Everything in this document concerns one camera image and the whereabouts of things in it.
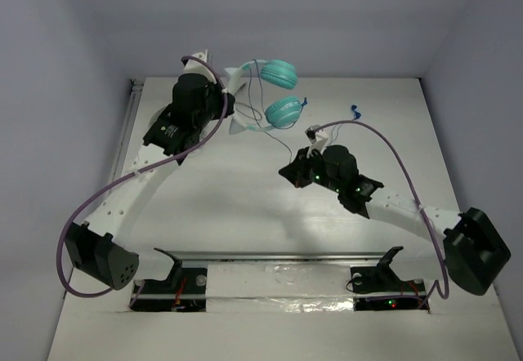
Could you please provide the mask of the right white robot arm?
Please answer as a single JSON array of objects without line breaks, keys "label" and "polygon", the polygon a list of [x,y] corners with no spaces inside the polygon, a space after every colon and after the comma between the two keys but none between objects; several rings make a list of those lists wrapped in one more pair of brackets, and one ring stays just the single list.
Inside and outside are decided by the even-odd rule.
[{"label": "right white robot arm", "polygon": [[355,157],[342,145],[323,152],[303,148],[279,174],[296,188],[317,184],[333,191],[350,213],[408,231],[443,247],[443,266],[462,290],[484,295],[512,254],[490,218],[480,209],[452,212],[423,207],[359,172]]}]

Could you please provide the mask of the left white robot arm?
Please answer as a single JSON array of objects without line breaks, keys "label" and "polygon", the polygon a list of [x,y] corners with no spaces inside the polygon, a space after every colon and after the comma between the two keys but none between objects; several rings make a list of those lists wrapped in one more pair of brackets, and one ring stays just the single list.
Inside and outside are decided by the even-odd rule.
[{"label": "left white robot arm", "polygon": [[[159,186],[193,152],[215,134],[210,122],[222,125],[234,112],[240,73],[227,71],[229,82],[209,74],[182,74],[173,88],[173,100],[147,131],[128,174],[90,197],[66,221],[60,235],[56,262],[67,252],[73,267],[106,286],[103,294],[126,287],[133,279],[153,279],[164,291],[181,284],[181,270],[166,256],[128,246],[141,212]],[[100,205],[78,223],[85,206]]]}]

